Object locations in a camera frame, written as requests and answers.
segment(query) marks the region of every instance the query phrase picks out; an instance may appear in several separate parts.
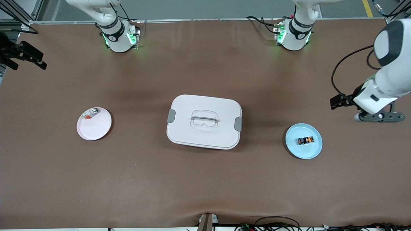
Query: battery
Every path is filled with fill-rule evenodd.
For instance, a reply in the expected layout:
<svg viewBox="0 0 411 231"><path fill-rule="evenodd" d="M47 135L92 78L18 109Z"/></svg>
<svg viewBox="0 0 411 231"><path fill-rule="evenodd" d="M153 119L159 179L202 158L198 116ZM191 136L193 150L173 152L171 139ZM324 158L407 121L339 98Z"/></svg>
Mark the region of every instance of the battery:
<svg viewBox="0 0 411 231"><path fill-rule="evenodd" d="M92 108L87 111L85 111L81 117L85 120L93 118L95 115L97 115L100 112L98 108Z"/></svg>
<svg viewBox="0 0 411 231"><path fill-rule="evenodd" d="M312 136L304 137L304 138L298 138L298 144L299 145L313 143L313 142L314 142L314 138Z"/></svg>

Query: light blue plate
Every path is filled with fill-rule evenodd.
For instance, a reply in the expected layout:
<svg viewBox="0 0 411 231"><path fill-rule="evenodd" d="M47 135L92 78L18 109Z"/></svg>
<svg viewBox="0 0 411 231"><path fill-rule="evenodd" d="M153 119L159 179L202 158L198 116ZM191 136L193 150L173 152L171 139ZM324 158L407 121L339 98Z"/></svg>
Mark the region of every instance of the light blue plate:
<svg viewBox="0 0 411 231"><path fill-rule="evenodd" d="M313 143L298 144L298 138L309 136L314 138ZM288 129L285 135L285 143L288 150L301 159L312 159L318 156L323 148L323 139L317 129L304 123L294 124Z"/></svg>

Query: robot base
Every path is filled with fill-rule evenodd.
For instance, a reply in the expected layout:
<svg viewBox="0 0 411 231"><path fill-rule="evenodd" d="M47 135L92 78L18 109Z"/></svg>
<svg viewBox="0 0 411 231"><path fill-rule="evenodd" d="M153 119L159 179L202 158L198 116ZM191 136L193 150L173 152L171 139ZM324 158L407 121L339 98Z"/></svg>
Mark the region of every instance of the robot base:
<svg viewBox="0 0 411 231"><path fill-rule="evenodd" d="M306 39L296 39L289 31L289 24L292 19L286 19L279 24L279 28L274 28L275 32L278 32L279 35L274 34L274 39L277 45L283 46L287 50L298 51L308 43L308 39L311 35L311 32L307 35Z"/></svg>
<svg viewBox="0 0 411 231"><path fill-rule="evenodd" d="M130 24L128 21L121 22L124 24L125 30L118 38L118 41L112 42L104 36L107 48L117 53L123 53L130 49L138 49L140 31L136 31L136 26Z"/></svg>

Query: gray floor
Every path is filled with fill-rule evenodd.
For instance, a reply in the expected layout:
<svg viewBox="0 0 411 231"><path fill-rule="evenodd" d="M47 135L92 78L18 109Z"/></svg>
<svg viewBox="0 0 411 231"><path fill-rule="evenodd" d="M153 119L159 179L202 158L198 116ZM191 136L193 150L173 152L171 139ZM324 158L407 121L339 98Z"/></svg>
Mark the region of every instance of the gray floor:
<svg viewBox="0 0 411 231"><path fill-rule="evenodd" d="M371 0L369 5L374 17L379 17ZM391 12L399 0L380 0L386 12ZM293 13L291 0L123 0L130 18L135 19L221 19L257 16L281 18ZM41 21L87 21L82 11L65 0L46 0ZM322 5L325 18L367 17L362 0L345 0L332 5Z"/></svg>

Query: lid handle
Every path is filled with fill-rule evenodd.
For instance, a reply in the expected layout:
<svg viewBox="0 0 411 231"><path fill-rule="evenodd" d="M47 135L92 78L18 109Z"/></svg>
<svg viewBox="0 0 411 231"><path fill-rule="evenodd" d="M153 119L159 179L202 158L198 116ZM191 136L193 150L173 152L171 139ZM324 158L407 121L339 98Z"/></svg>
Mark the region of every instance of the lid handle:
<svg viewBox="0 0 411 231"><path fill-rule="evenodd" d="M195 120L195 119L212 120L212 121L218 122L218 119L216 118L202 117L202 116L192 116L191 119L192 120Z"/></svg>

